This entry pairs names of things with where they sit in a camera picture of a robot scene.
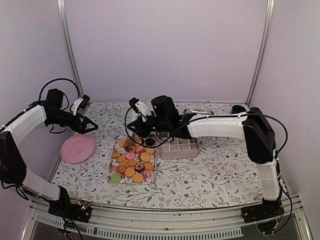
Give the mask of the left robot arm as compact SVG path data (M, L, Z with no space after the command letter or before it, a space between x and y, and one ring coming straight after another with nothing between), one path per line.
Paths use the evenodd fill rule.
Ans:
M78 134L87 134L98 125L79 113L87 107L90 97L78 95L66 111L62 107L66 94L49 89L45 99L40 96L26 109L0 128L0 183L3 189L15 188L17 194L28 200L29 196L43 199L49 204L48 212L58 217L88 222L92 209L83 200L72 203L68 191L28 169L20 151L20 143L39 125L58 125Z

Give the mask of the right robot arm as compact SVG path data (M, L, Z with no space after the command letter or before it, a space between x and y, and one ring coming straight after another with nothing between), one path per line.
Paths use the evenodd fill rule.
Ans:
M150 133L168 133L168 138L197 139L202 137L236 138L245 141L248 158L255 163L262 185L262 203L244 207L241 216L245 223L282 217L285 213L281 198L285 193L281 181L279 153L275 132L269 120L258 107L240 110L234 105L230 114L179 114L171 97L161 95L151 100L151 106L132 98L132 122L125 123L127 134L133 132L141 138Z

